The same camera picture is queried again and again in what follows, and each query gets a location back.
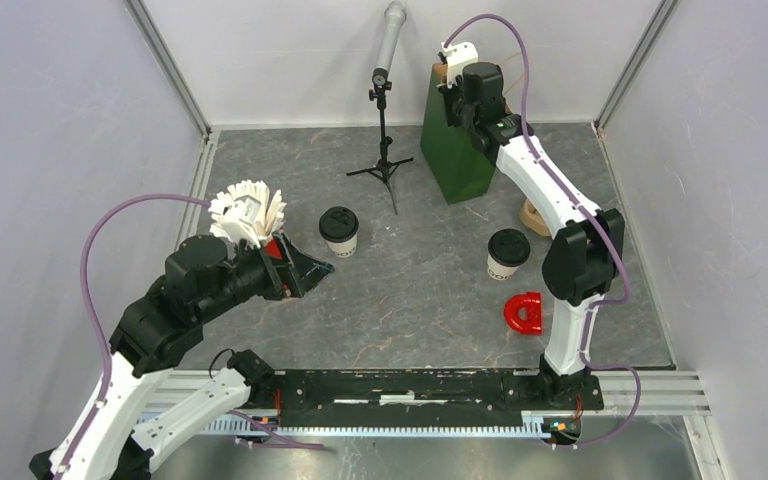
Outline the brown pulp cup carriers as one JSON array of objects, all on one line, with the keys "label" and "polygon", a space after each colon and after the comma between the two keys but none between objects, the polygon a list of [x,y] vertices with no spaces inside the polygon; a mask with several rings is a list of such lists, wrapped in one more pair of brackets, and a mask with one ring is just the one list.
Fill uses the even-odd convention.
[{"label": "brown pulp cup carriers", "polygon": [[539,214],[535,205],[529,199],[524,201],[519,211],[519,218],[525,227],[535,232],[536,234],[546,238],[550,238],[552,236],[547,223]]}]

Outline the black tripod with grey tube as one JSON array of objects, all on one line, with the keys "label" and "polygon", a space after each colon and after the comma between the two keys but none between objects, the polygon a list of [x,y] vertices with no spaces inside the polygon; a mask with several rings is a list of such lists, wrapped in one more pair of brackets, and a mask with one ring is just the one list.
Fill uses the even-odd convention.
[{"label": "black tripod with grey tube", "polygon": [[392,177],[401,165],[413,162],[414,158],[411,157],[398,161],[391,161],[389,159],[389,147],[392,145],[393,139],[387,134],[386,109],[387,94],[392,89],[392,82],[389,79],[392,62],[401,29],[407,20],[407,9],[405,4],[402,1],[391,1],[384,11],[383,19],[383,35],[380,41],[375,66],[372,71],[372,87],[368,92],[369,100],[376,103],[376,108],[379,113],[379,159],[374,166],[347,172],[346,176],[352,177],[369,174],[378,179],[385,185],[390,195],[394,213],[398,214]]}]

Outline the red horseshoe shaped object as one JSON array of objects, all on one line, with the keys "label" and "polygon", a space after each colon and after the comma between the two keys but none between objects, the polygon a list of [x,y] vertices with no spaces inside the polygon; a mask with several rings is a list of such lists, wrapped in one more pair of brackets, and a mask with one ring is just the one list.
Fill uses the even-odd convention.
[{"label": "red horseshoe shaped object", "polygon": [[543,333],[541,294],[525,292],[512,296],[504,305],[503,316],[512,331],[540,336]]}]

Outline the white paper coffee cup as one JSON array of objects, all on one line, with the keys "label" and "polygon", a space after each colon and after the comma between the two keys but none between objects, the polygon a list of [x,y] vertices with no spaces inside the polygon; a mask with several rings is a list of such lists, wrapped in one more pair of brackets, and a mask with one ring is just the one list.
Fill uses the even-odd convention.
[{"label": "white paper coffee cup", "polygon": [[513,266],[507,265],[497,261],[492,255],[487,255],[487,273],[488,275],[499,281],[505,281],[515,274],[520,267],[520,264]]}]

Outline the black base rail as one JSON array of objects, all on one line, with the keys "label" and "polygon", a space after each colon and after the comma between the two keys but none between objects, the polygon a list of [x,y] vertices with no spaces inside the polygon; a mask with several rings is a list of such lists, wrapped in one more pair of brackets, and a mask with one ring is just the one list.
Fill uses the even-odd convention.
[{"label": "black base rail", "polygon": [[600,411],[596,376],[555,380],[537,370],[287,369],[259,380],[244,404],[282,427],[514,427],[524,412]]}]

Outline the green brown paper bag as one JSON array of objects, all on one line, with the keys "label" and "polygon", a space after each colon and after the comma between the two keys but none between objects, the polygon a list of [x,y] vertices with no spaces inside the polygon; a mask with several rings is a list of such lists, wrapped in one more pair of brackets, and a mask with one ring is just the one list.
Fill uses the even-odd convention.
[{"label": "green brown paper bag", "polygon": [[447,66],[432,67],[423,120],[420,147],[449,204],[484,195],[491,184],[501,146],[533,127],[512,113],[504,96],[504,74],[499,65],[486,61],[468,65],[456,84],[483,82],[481,120],[477,131],[450,127],[446,121],[443,97]]}]

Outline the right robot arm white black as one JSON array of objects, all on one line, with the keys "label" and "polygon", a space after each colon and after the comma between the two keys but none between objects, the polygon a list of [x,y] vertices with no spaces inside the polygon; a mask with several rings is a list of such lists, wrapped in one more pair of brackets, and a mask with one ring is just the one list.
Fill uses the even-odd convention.
[{"label": "right robot arm white black", "polygon": [[549,344],[541,355],[537,392],[562,408],[585,387],[591,368],[590,335],[622,262],[625,220],[582,194],[555,165],[533,129],[503,96],[500,66],[449,66],[439,90],[446,119],[465,129],[473,148],[510,178],[547,225],[552,243],[542,276],[554,296]]}]

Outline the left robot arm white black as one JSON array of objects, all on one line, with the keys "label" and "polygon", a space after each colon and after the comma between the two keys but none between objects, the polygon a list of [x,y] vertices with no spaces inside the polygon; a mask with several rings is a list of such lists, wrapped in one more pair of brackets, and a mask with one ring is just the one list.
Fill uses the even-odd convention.
[{"label": "left robot arm white black", "polygon": [[196,235],[165,261],[165,273],[130,304],[110,339],[111,367],[101,378],[102,401],[91,400],[60,446],[32,457],[37,479],[148,479],[169,456],[208,424],[247,404],[262,407],[277,390],[275,373],[251,350],[182,401],[144,423],[148,401],[185,354],[204,338],[204,326],[255,296],[301,298],[332,264],[312,258],[282,233],[280,253],[239,243],[230,256],[222,239]]}]

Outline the red cup holder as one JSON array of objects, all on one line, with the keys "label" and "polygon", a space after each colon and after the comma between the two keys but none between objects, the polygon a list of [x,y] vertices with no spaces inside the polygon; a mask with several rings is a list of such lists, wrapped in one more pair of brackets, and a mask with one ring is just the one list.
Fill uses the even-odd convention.
[{"label": "red cup holder", "polygon": [[268,244],[265,246],[266,253],[274,258],[283,260],[284,254],[282,253],[281,248],[279,247],[279,244],[275,238],[271,239]]}]

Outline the black plastic cup lid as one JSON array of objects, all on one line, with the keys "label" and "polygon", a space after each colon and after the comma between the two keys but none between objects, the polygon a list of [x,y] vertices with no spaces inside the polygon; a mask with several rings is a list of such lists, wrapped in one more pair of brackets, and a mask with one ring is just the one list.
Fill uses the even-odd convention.
[{"label": "black plastic cup lid", "polygon": [[487,243],[488,255],[504,267],[519,267],[531,255],[531,244],[525,234],[517,229],[496,231]]}]

